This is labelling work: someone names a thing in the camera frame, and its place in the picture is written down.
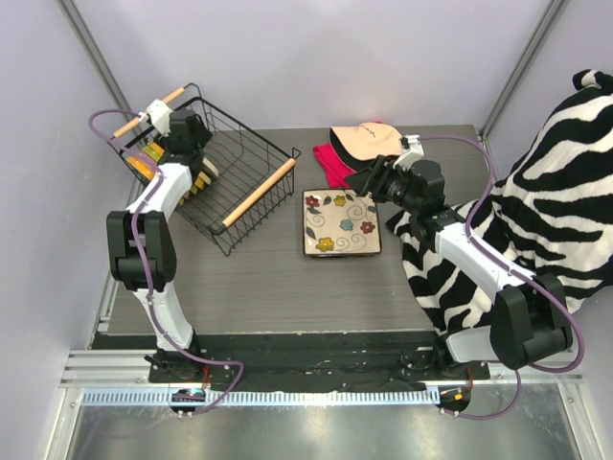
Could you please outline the cream round plate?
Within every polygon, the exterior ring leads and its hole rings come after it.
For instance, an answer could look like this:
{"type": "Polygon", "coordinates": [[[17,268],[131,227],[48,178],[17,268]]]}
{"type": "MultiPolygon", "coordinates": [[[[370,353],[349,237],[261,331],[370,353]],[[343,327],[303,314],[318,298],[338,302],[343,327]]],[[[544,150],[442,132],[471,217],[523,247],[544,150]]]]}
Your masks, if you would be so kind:
{"type": "Polygon", "coordinates": [[[219,178],[219,170],[207,157],[202,159],[202,171],[204,171],[212,179],[219,178]]]}

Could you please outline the cream flower square plate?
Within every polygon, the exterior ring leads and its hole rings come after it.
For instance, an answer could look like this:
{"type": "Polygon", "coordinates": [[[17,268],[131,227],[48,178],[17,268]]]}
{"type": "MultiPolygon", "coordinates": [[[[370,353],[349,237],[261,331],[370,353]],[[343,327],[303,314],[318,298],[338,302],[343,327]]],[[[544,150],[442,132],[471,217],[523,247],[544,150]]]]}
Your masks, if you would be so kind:
{"type": "Polygon", "coordinates": [[[376,203],[346,189],[305,190],[303,252],[311,258],[373,256],[381,252],[376,203]]]}

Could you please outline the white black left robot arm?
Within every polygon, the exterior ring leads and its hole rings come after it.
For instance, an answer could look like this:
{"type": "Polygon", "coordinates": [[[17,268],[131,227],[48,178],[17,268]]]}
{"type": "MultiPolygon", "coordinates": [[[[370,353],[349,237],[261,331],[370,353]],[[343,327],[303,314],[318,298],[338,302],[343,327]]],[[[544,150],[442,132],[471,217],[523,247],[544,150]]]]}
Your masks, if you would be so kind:
{"type": "Polygon", "coordinates": [[[125,210],[106,218],[110,271],[140,301],[155,331],[156,352],[146,357],[152,370],[192,382],[202,377],[206,363],[176,293],[169,218],[199,178],[212,133],[190,109],[169,110],[153,127],[162,137],[161,158],[141,149],[131,154],[149,172],[147,186],[125,210]]]}

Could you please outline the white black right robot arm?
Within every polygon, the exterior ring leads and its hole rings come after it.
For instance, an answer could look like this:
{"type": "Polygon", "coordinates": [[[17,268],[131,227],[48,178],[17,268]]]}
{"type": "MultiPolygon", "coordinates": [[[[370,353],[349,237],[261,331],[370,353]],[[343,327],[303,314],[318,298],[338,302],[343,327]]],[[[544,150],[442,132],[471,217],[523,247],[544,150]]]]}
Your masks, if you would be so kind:
{"type": "Polygon", "coordinates": [[[468,361],[489,358],[517,370],[572,347],[561,282],[551,274],[532,274],[468,233],[465,220],[445,203],[438,163],[417,160],[403,168],[378,156],[346,182],[359,196],[390,201],[408,212],[413,235],[457,266],[491,301],[487,327],[451,333],[446,346],[433,354],[438,375],[452,379],[468,361]]]}

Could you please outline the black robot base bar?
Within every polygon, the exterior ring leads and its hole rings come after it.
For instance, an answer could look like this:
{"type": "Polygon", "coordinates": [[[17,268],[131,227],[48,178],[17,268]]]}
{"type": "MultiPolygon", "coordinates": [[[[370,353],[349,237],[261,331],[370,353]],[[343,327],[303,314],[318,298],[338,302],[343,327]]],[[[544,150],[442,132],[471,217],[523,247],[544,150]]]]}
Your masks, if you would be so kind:
{"type": "Polygon", "coordinates": [[[219,366],[157,349],[152,335],[97,333],[97,351],[139,351],[152,383],[209,383],[238,378],[238,391],[389,392],[424,389],[430,380],[488,380],[483,361],[454,364],[432,331],[201,334],[196,351],[219,366]]]}

